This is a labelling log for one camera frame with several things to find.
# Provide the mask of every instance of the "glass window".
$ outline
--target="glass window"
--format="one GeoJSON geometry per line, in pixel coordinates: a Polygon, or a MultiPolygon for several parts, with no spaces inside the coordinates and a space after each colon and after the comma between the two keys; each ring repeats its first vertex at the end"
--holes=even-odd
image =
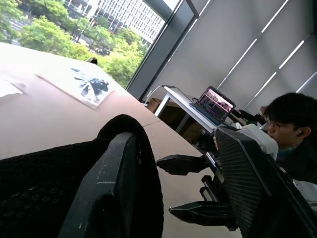
{"type": "MultiPolygon", "coordinates": [[[[143,38],[154,41],[161,27],[152,25],[164,25],[142,0],[0,1],[0,41],[77,60],[95,57],[123,87],[148,50],[143,38]]],[[[164,0],[174,9],[169,1],[178,0],[164,0]]]]}

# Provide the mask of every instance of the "building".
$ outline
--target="building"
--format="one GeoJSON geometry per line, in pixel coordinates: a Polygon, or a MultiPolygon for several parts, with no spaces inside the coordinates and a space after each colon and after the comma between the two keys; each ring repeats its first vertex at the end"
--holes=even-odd
{"type": "Polygon", "coordinates": [[[65,5],[86,17],[105,17],[111,31],[129,27],[148,46],[164,25],[164,20],[142,0],[69,0],[65,5]]]}

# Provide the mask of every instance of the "black fabric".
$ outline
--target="black fabric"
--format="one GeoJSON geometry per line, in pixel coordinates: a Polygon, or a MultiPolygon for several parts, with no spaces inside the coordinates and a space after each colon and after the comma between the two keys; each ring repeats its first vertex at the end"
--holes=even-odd
{"type": "Polygon", "coordinates": [[[0,237],[57,237],[81,180],[125,131],[137,137],[142,181],[131,233],[144,235],[147,227],[149,237],[161,237],[162,193],[151,145],[142,126],[127,115],[109,121],[93,141],[1,160],[0,237]]]}
{"type": "Polygon", "coordinates": [[[310,139],[306,139],[285,160],[276,162],[291,178],[317,184],[317,152],[310,139]]]}

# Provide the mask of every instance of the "cable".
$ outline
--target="cable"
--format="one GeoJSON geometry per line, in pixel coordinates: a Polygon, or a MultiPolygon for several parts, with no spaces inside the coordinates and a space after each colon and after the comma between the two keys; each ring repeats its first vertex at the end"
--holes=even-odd
{"type": "Polygon", "coordinates": [[[185,93],[182,92],[182,90],[180,90],[178,87],[175,87],[175,86],[172,86],[173,88],[177,88],[189,101],[193,102],[193,99],[190,99],[189,97],[187,97],[187,95],[185,93]]]}
{"type": "Polygon", "coordinates": [[[149,101],[149,98],[152,96],[152,94],[160,87],[168,87],[168,88],[176,88],[178,89],[178,91],[180,91],[189,101],[193,102],[193,99],[190,99],[189,97],[187,97],[187,95],[185,93],[182,92],[182,90],[180,90],[178,87],[175,86],[170,86],[170,85],[160,85],[158,86],[156,89],[154,89],[154,91],[152,91],[149,96],[147,97],[145,103],[143,104],[143,106],[145,106],[147,104],[147,102],[149,101]]]}
{"type": "Polygon", "coordinates": [[[154,89],[154,91],[152,91],[152,93],[149,94],[149,96],[147,97],[147,99],[146,99],[145,103],[143,104],[143,106],[145,106],[145,105],[147,104],[147,102],[148,102],[149,98],[152,96],[152,94],[153,94],[158,88],[160,88],[160,87],[162,87],[162,86],[163,86],[163,85],[158,86],[156,89],[154,89]]]}

